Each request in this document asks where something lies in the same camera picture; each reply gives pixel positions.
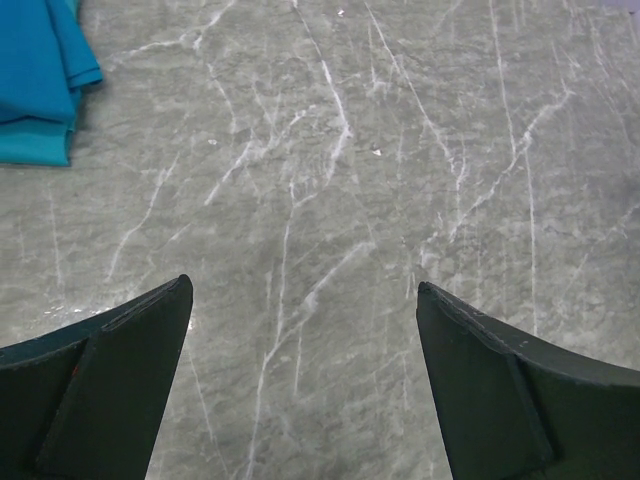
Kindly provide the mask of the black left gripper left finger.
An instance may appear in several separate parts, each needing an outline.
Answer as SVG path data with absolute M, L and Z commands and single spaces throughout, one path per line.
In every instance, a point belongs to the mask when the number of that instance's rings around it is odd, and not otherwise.
M 2 348 L 2 478 L 144 478 L 192 306 L 181 275 Z

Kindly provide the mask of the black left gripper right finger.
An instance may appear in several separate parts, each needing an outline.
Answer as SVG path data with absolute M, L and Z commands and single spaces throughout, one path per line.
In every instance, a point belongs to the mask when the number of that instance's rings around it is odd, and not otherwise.
M 417 325 L 455 479 L 636 479 L 639 373 L 422 282 Z

